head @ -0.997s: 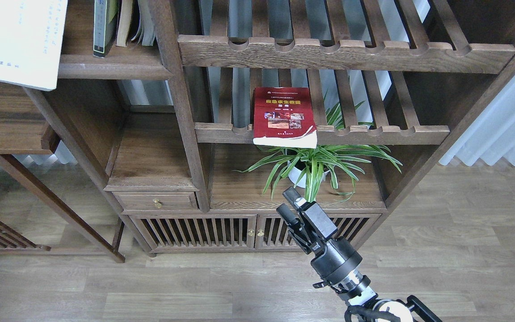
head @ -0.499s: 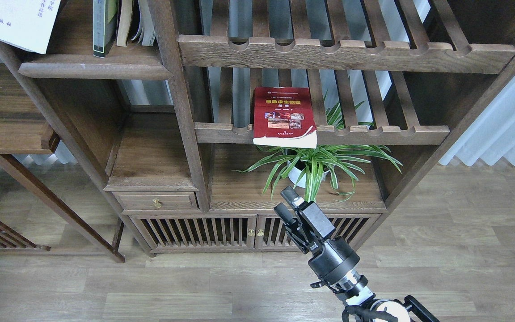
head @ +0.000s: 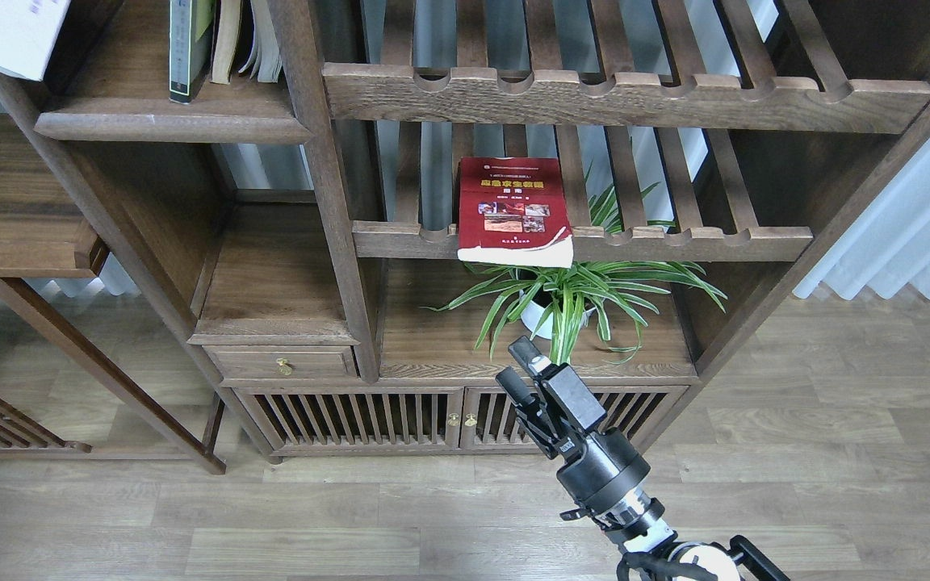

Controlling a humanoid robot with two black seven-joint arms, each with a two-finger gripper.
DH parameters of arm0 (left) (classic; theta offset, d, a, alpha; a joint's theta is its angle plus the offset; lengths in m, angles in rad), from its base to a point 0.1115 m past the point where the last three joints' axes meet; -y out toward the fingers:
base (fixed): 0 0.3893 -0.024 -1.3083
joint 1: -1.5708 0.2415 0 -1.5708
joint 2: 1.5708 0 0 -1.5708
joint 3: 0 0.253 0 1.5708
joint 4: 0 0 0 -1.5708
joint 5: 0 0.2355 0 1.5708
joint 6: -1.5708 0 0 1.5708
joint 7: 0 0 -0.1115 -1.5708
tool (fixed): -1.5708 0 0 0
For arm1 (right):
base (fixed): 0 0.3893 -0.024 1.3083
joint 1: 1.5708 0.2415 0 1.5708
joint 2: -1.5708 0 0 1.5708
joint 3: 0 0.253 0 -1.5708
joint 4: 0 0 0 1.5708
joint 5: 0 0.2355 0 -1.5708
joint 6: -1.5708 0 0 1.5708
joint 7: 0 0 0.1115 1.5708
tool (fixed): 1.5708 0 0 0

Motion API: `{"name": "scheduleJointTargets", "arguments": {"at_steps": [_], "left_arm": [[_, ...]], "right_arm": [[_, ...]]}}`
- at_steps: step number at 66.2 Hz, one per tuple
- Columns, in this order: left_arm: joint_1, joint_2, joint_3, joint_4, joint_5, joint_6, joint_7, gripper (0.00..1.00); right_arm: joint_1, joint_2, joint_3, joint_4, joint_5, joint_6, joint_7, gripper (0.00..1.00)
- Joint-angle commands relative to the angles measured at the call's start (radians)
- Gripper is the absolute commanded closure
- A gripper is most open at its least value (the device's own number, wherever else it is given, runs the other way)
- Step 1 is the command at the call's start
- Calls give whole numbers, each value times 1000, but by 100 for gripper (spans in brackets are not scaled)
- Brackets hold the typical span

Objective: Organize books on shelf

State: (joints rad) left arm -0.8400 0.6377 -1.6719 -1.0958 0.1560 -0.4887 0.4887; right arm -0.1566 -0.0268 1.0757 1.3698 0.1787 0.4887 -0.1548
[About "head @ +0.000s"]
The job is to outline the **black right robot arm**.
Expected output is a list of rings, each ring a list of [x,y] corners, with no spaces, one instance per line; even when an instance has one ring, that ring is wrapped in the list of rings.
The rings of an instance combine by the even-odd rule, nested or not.
[[[533,386],[513,368],[496,380],[532,441],[547,458],[564,460],[556,475],[576,508],[561,518],[591,519],[618,547],[618,579],[627,580],[632,571],[642,580],[785,579],[746,537],[733,537],[728,547],[679,541],[662,517],[664,505],[643,489],[649,464],[619,430],[599,430],[606,411],[582,378],[568,364],[551,362],[526,337],[509,351]]]

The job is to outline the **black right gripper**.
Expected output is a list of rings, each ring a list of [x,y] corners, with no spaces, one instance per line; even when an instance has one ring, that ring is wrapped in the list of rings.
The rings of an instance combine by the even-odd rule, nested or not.
[[[512,367],[495,380],[509,395],[517,422],[547,456],[561,457],[561,485],[575,501],[562,517],[650,517],[641,487],[650,466],[623,433],[597,427],[608,412],[568,366],[554,365],[527,336],[507,347],[533,379],[532,392]]]

